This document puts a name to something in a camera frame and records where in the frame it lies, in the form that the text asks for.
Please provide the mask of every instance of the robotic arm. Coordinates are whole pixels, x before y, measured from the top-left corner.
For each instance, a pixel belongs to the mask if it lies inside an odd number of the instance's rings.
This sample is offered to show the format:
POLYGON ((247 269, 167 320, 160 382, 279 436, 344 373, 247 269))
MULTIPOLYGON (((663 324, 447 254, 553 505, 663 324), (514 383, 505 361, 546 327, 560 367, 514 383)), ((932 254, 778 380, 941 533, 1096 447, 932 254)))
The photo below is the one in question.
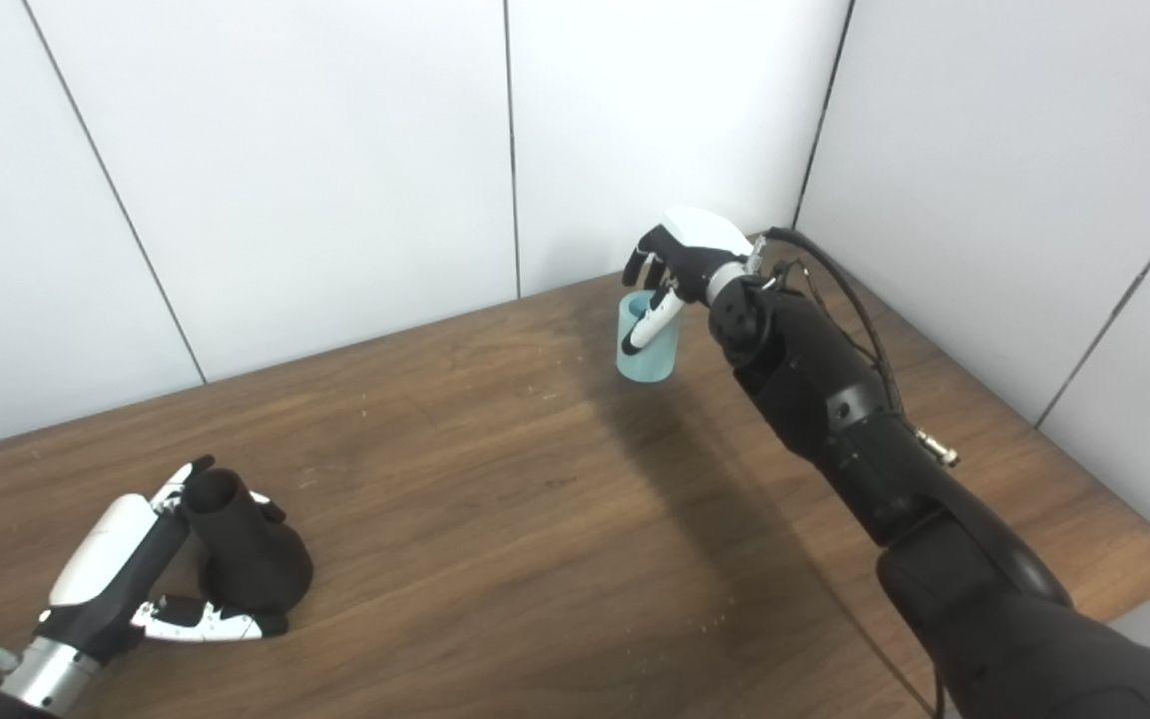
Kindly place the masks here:
POLYGON ((0 719, 57 719, 87 682, 143 638, 239 641, 288 632, 284 612, 314 566, 284 514, 210 457, 179 467, 152 499, 121 496, 97 520, 51 588, 20 659, 0 651, 0 719), (150 591, 189 533, 210 552, 208 601, 150 591))
POLYGON ((1150 719, 1150 649, 1079 614, 1035 552, 946 473, 954 453, 908 422, 880 343, 868 362, 818 301, 757 274, 764 239, 834 268, 799 232, 773 228, 754 246, 720 216, 668 211, 624 268, 631 285, 653 261, 657 290, 624 351, 647 345, 654 314, 707 306, 739 388, 884 549, 881 587, 964 719, 1150 719))

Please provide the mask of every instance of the black robotic arm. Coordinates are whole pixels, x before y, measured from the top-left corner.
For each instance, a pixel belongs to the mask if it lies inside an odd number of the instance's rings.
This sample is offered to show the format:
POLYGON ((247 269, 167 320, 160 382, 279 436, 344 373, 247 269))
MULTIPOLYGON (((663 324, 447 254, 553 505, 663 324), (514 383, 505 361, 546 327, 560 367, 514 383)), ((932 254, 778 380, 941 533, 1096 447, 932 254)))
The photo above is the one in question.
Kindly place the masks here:
MULTIPOLYGON (((831 268, 799 232, 762 237, 831 268)), ((884 549, 881 587, 964 719, 1150 719, 1150 649, 1072 607, 1055 574, 908 422, 880 342, 873 360, 857 352, 818 301, 753 271, 759 250, 721 217, 675 208, 639 243, 624 283, 653 260, 658 299, 708 306, 739 388, 884 549)))

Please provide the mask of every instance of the black cable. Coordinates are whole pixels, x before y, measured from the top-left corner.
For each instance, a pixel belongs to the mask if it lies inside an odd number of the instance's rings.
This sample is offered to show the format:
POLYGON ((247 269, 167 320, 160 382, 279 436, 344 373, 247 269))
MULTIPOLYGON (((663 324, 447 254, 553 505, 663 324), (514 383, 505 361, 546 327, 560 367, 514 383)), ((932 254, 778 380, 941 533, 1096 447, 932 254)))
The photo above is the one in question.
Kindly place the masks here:
POLYGON ((802 269, 802 276, 806 278, 806 286, 811 288, 811 297, 813 297, 813 300, 815 300, 815 305, 819 306, 819 311, 821 311, 822 315, 825 315, 825 318, 828 318, 828 322, 834 323, 834 327, 836 327, 836 331, 841 332, 841 337, 845 337, 845 343, 848 343, 850 346, 853 346, 854 352, 862 354, 864 359, 868 360, 868 362, 872 362, 873 366, 875 367, 876 355, 873 354, 872 350, 867 350, 866 346, 854 341, 854 337, 850 337, 850 332, 845 331, 843 327, 841 327, 841 322, 837 322, 836 318, 831 315, 831 313, 828 311, 827 301, 822 299, 822 295, 819 291, 819 288, 813 282, 811 269, 807 268, 806 263, 804 263, 800 259, 792 260, 790 262, 784 262, 780 260, 779 262, 775 263, 775 271, 773 271, 772 275, 773 278, 775 280, 776 289, 783 290, 783 288, 787 285, 787 277, 789 277, 789 274, 792 273, 793 268, 802 269))
POLYGON ((895 372, 890 369, 889 355, 885 353, 885 345, 881 344, 881 337, 876 334, 876 328, 873 324, 873 319, 867 314, 867 309, 862 301, 859 301, 859 296, 854 292, 853 288, 850 286, 850 282, 845 278, 845 274, 841 271, 841 268, 836 266, 834 260, 827 252, 811 238, 804 236, 799 231, 793 229, 784 228, 770 228, 767 231, 761 232, 762 237, 767 239, 776 239, 780 242, 789 243, 791 246, 797 246, 799 250, 804 250, 815 262, 819 262, 831 278, 836 282, 836 286, 841 288, 841 291, 845 296, 845 299, 850 301, 850 305, 854 308, 854 314, 859 315, 859 322, 864 324, 864 331, 867 332, 867 342, 873 346, 873 353, 876 354, 876 374, 881 375, 881 382, 885 385, 885 397, 889 400, 890 410, 895 413, 904 414, 904 398, 899 397, 898 385, 895 384, 895 372))

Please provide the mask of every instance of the panel seam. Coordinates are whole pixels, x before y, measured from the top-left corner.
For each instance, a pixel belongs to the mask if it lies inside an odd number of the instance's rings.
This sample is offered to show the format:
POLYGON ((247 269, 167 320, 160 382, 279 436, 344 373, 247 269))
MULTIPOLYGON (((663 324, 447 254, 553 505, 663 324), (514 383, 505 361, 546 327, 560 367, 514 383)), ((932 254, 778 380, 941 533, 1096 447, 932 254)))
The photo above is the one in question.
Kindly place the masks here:
POLYGON ((802 216, 802 206, 806 200, 806 186, 811 184, 811 170, 813 160, 819 151, 819 137, 822 136, 822 120, 828 115, 828 104, 831 102, 831 87, 836 84, 836 68, 841 67, 841 53, 845 49, 845 36, 850 35, 850 17, 854 14, 854 0, 845 6, 845 21, 841 24, 841 37, 836 40, 836 55, 831 59, 831 72, 828 74, 828 90, 822 95, 822 106, 819 108, 819 123, 815 127, 815 136, 811 143, 811 155, 806 159, 806 170, 802 177, 802 192, 798 192, 798 207, 792 211, 792 229, 798 228, 798 219, 802 216))
POLYGON ((64 99, 69 101, 69 108, 74 110, 74 117, 78 120, 78 127, 82 128, 83 137, 87 138, 87 146, 92 151, 92 155, 95 155, 95 163, 100 165, 100 173, 105 176, 105 184, 108 184, 109 191, 114 194, 114 201, 117 204, 118 213, 122 213, 123 220, 126 223, 126 228, 132 234, 132 239, 136 240, 136 246, 140 250, 140 258, 145 260, 145 266, 150 269, 150 276, 154 278, 154 286, 159 290, 159 296, 162 297, 162 303, 168 308, 168 314, 171 315, 171 323, 175 324, 175 329, 179 335, 179 342, 184 343, 184 347, 189 353, 189 360, 193 364, 193 368, 198 373, 198 381, 201 383, 207 382, 207 375, 201 372, 201 364, 198 364, 198 354, 193 351, 193 346, 189 343, 189 336, 184 331, 184 327, 179 324, 179 318, 177 311, 171 305, 171 299, 168 297, 168 292, 162 286, 162 281, 159 277, 159 273, 154 268, 154 263, 150 260, 150 253, 145 250, 145 243, 140 240, 140 234, 137 232, 136 223, 132 223, 132 215, 128 213, 126 205, 123 202, 123 196, 117 191, 117 185, 114 184, 114 177, 109 175, 109 167, 105 163, 103 155, 100 154, 100 148, 95 145, 95 139, 92 137, 91 128, 87 128, 87 121, 83 118, 82 110, 78 109, 78 101, 74 100, 74 93, 69 89, 69 83, 64 81, 64 75, 60 71, 60 63, 56 61, 56 55, 52 53, 51 45, 47 44, 47 37, 41 32, 41 24, 38 23, 38 18, 33 14, 33 8, 29 6, 29 0, 20 0, 20 3, 24 6, 24 12, 29 15, 29 23, 33 26, 33 32, 38 36, 38 41, 41 44, 41 49, 47 54, 47 61, 51 63, 51 70, 55 74, 56 79, 60 81, 60 87, 64 91, 64 99))
POLYGON ((518 231, 518 143, 512 125, 512 37, 508 33, 508 0, 503 0, 503 77, 508 94, 508 178, 512 190, 512 269, 521 299, 521 236, 518 231))
POLYGON ((1130 286, 1126 288, 1126 291, 1124 291, 1121 299, 1119 299, 1117 301, 1117 305, 1113 306, 1112 314, 1109 314, 1109 319, 1103 323, 1103 327, 1099 328, 1099 331, 1095 334, 1094 339, 1090 342, 1090 345, 1086 347, 1086 353, 1081 354, 1081 359, 1078 360, 1076 366, 1074 366, 1072 368, 1072 372, 1068 373, 1066 381, 1063 381, 1063 385, 1059 385, 1058 391, 1056 391, 1055 396, 1050 399, 1050 404, 1045 405, 1045 411, 1042 411, 1040 418, 1036 419, 1036 422, 1035 424, 1033 424, 1033 427, 1040 429, 1041 424, 1049 419, 1050 413, 1055 411, 1055 405, 1058 405, 1058 400, 1063 399, 1063 393, 1066 392, 1067 388, 1072 385, 1072 381, 1074 381, 1078 374, 1081 373, 1081 368, 1086 367, 1086 362, 1090 359, 1090 355, 1094 354, 1094 351, 1098 350, 1099 343, 1103 342, 1103 338, 1106 336, 1106 334, 1109 334, 1109 329, 1112 329, 1112 323, 1117 322, 1117 318, 1121 315, 1121 312, 1126 308, 1128 301, 1133 299, 1135 292, 1142 285, 1142 281, 1144 281, 1144 278, 1147 277, 1147 273, 1150 273, 1150 259, 1147 260, 1147 263, 1144 266, 1142 266, 1142 271, 1137 273, 1137 275, 1133 277, 1133 281, 1130 281, 1130 286))

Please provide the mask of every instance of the black vase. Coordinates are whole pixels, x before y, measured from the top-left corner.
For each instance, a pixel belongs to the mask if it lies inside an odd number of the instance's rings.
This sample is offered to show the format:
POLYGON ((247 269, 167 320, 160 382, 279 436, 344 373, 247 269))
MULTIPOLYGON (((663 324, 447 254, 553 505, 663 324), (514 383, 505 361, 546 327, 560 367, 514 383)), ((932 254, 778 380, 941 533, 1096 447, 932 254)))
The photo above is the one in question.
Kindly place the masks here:
POLYGON ((237 473, 216 468, 189 477, 179 506, 209 552, 200 583, 212 604, 284 614, 309 591, 314 560, 305 543, 282 510, 252 499, 237 473))

